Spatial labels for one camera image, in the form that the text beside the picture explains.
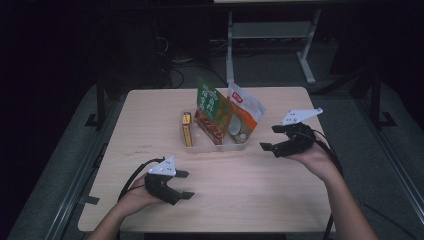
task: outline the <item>wooden table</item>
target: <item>wooden table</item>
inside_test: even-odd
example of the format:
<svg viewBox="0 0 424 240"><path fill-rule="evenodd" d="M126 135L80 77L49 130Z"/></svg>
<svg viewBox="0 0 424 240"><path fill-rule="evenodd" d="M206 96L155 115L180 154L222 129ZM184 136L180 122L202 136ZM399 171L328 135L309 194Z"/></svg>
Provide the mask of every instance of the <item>wooden table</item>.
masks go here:
<svg viewBox="0 0 424 240"><path fill-rule="evenodd" d="M273 133L271 126L279 124L290 109L313 108L308 93L299 87L245 89L266 107L246 149L200 154L185 152L179 134L180 112L195 108L197 89L130 92L90 192L99 201L85 205L79 229L94 230L140 164L172 155L176 167L190 175L172 179L169 186L195 195L175 206L150 206L128 217L123 231L324 231L330 208L322 181L303 165L275 158L259 145L287 140ZM304 123L322 131L317 117Z"/></svg>

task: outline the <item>black cable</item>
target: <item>black cable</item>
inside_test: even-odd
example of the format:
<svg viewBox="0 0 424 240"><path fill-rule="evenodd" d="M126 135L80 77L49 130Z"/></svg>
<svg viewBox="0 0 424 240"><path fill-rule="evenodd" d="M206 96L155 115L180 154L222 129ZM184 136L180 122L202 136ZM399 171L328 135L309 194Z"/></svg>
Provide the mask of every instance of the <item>black cable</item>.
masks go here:
<svg viewBox="0 0 424 240"><path fill-rule="evenodd" d="M207 70L211 71L212 73L214 73L221 80L221 82L225 85L225 87L228 87L227 81L225 81L215 70L213 70L210 67L197 65L197 66L178 66L178 68L204 68L204 69L207 69Z"/></svg>
<svg viewBox="0 0 424 240"><path fill-rule="evenodd" d="M223 39L221 41L218 40L216 42L224 42L224 44L220 44L220 46L218 46L217 48L212 49L211 52L210 52L211 56L218 56L218 53L222 53L222 52L226 53L227 52L227 49L228 49L228 41L227 40Z"/></svg>
<svg viewBox="0 0 424 240"><path fill-rule="evenodd" d="M144 187L144 184L143 185L140 185L140 186L137 186L137 187L130 188L130 189L128 189L127 192L132 191L132 190L137 189L137 188L141 188L141 187Z"/></svg>
<svg viewBox="0 0 424 240"><path fill-rule="evenodd" d="M125 193L127 193L129 190L130 185L132 184L132 182L134 181L134 179L137 177L137 175L150 163L153 162L161 162L163 161L163 159L159 159L159 158L155 158L152 160L149 160L143 164L140 165L140 167L137 168L137 170L135 170L135 172L131 175L131 177L128 179L127 183L125 183L124 187L121 190L121 194L119 194L118 197L118 201L125 195Z"/></svg>
<svg viewBox="0 0 424 240"><path fill-rule="evenodd" d="M311 139L311 140L313 140L315 143L317 143L321 148L323 148L329 155L330 155L330 157L332 157L332 161L333 161L333 163L334 163L334 165L337 167L337 169L339 170L339 172L340 172L340 174L342 175L342 177L343 177L343 169L342 169L342 166L341 166L341 164L340 164L340 161L338 160L338 157L337 157L337 154L336 154L336 152L334 151L334 148L331 146L331 143L330 143L330 141L328 141L328 139L325 137L325 135L323 134L323 133L321 133L321 132L319 132L319 131L317 131L317 130L313 130L314 132L316 132L316 133L318 133L318 134L320 134L326 141L327 141L327 143L328 143L328 145L329 145L329 147L327 147L326 145L325 145L325 143L323 143L323 142L321 142L321 141L318 141L318 140L316 140L316 139L313 139L311 136L308 136L308 135L306 135L306 134L304 134L304 133L301 133L301 132L295 132L295 134L298 134L298 135L302 135L302 136L304 136L304 137L307 137L307 138L309 138L309 139ZM377 209L375 209L375 208L373 208L373 207L371 207L370 205L368 205L368 204L366 204L366 203L364 203L364 202L362 202L361 200L359 200L358 199L358 202L359 202L359 204L361 205L361 206L364 206L364 207L366 207L366 208L368 208L369 210L371 210L372 212L374 212L375 214L377 214L377 215L379 215L379 216L381 216L382 218L384 218L384 219L386 219L387 221L389 221L390 223L392 223L393 225L395 225L396 227L398 227L400 230L402 230L406 235L408 235L411 239L414 239L414 240L418 240L414 235L412 235L408 230L406 230L404 227L402 227L400 224L398 224L397 222L395 222L394 220L392 220L392 219L390 219L389 217L387 217L386 215L384 215L383 213L381 213L380 211L378 211ZM329 235L330 235L330 231L331 231L331 228L332 228L332 225L333 225L333 222L334 222L334 219L333 219L333 216L332 215L330 215L330 219L328 219L328 223L327 223L327 228L326 228L326 230L325 230L325 234L324 234L324 237L323 237L323 240L327 240L327 239L329 239Z"/></svg>
<svg viewBox="0 0 424 240"><path fill-rule="evenodd" d="M97 41L97 43L99 44L99 46L106 52L107 55L109 55L110 57L112 57L112 59L118 63L119 65L121 65L121 67L123 67L125 70L127 70L128 73L131 73L134 77L136 78L140 78L143 79L145 81L151 81L152 79L146 78L138 73L136 73L131 67L127 66L125 63L123 63L118 57L116 57L113 53L111 53L109 50L107 50L104 46L102 46L102 44Z"/></svg>
<svg viewBox="0 0 424 240"><path fill-rule="evenodd" d="M172 83L172 78L171 78L171 77L169 77L169 84L170 84L170 87L171 87L171 88L173 88L173 89L178 89L178 88L180 88L180 87L181 87L181 85L183 85L184 80L185 80L185 78L184 78L184 74L183 74L182 72L180 72L180 71L176 70L176 69L173 69L173 68L170 68L169 70L174 71L174 72L176 72L176 73L180 74L180 76L181 76L181 81L180 81L180 83L179 83L176 87L174 87L174 84Z"/></svg>
<svg viewBox="0 0 424 240"><path fill-rule="evenodd" d="M243 48L237 47L237 45L239 45L239 44L244 44L247 47L247 51L246 51L247 54L237 53L237 51L242 52L244 50ZM250 58L250 57L254 57L256 55L262 54L265 51L264 52L261 52L260 49L259 49L259 47L256 47L256 46L252 47L252 46L249 45L249 43L247 41L243 41L243 42L237 42L237 43L234 43L233 44L233 52L234 52L233 53L234 57Z"/></svg>
<svg viewBox="0 0 424 240"><path fill-rule="evenodd" d="M316 130L313 130L313 131L322 135L324 137L324 139L327 141L329 147L327 147L327 145L325 145L324 142L319 141L319 140L317 140L317 139L315 139L315 138L313 138L313 137L311 137L307 134L304 134L302 132L293 132L293 134L304 136L304 137L312 140L313 142L315 142L318 146L320 146L330 156L330 160L333 162L333 164L336 166L337 170L339 171L340 175L343 177L342 165L340 164L340 161L337 158L337 155L336 155L334 149L332 149L330 142L324 136L324 134L322 134L321 132L316 131ZM328 222L327 222L327 227L325 228L324 236L322 238L323 240L330 239L329 237L330 237L330 233L331 233L331 228L333 227L333 223L334 223L334 219L333 219L333 214L331 213L330 217L328 219Z"/></svg>
<svg viewBox="0 0 424 240"><path fill-rule="evenodd" d="M175 60L175 59L173 59L173 60L171 60L171 62L173 64L176 64L176 65L184 65L184 64L192 63L195 60L196 60L195 58L186 58L186 59L183 59L183 60Z"/></svg>
<svg viewBox="0 0 424 240"><path fill-rule="evenodd" d="M386 215L384 215L383 213L381 213L380 211L378 211L377 209L371 207L370 205L362 202L361 200L357 199L359 204L361 206L364 206L366 208L368 208L369 210L371 210L372 212L374 212L375 214L379 215L380 217L386 219L387 221L389 221L391 224L395 225L396 227L398 227L400 230L402 230L402 232L404 232L406 235L408 235L411 239L414 240L418 240L418 238L416 238L414 235L412 235L408 230L406 230L404 227L402 227L399 223L395 222L394 220L390 219L389 217L387 217Z"/></svg>

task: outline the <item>snack package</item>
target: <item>snack package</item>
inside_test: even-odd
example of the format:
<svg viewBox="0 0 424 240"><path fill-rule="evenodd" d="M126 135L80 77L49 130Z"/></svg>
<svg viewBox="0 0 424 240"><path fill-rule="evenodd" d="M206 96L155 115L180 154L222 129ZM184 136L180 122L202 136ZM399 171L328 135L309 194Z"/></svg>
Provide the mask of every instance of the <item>snack package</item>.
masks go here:
<svg viewBox="0 0 424 240"><path fill-rule="evenodd" d="M234 113L233 105L205 80L198 78L197 82L197 110L194 119L215 145L222 145Z"/></svg>
<svg viewBox="0 0 424 240"><path fill-rule="evenodd" d="M235 113L228 132L237 143L245 143L262 119L265 107L257 98L233 82L228 86L227 98L233 104Z"/></svg>
<svg viewBox="0 0 424 240"><path fill-rule="evenodd" d="M183 133L186 147L193 147L193 138L191 137L191 112L183 114Z"/></svg>

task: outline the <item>red label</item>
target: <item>red label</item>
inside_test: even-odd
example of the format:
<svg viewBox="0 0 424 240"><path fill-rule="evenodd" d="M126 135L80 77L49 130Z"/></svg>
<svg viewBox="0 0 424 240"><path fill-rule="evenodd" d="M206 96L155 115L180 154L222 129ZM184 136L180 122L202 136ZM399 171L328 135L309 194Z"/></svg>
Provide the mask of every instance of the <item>red label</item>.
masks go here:
<svg viewBox="0 0 424 240"><path fill-rule="evenodd" d="M238 103L242 103L243 102L243 98L240 97L240 95L238 95L236 92L233 92L232 97L238 102Z"/></svg>

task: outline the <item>yellow box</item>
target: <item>yellow box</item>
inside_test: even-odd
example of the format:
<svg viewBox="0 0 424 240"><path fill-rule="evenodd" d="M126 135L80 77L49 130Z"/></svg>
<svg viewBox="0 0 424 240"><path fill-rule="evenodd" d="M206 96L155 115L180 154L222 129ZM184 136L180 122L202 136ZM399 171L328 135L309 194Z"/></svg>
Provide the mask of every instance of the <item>yellow box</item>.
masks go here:
<svg viewBox="0 0 424 240"><path fill-rule="evenodd" d="M193 140L191 138L191 113L184 112L183 114L183 132L184 132L184 140L186 143L186 147L193 147Z"/></svg>

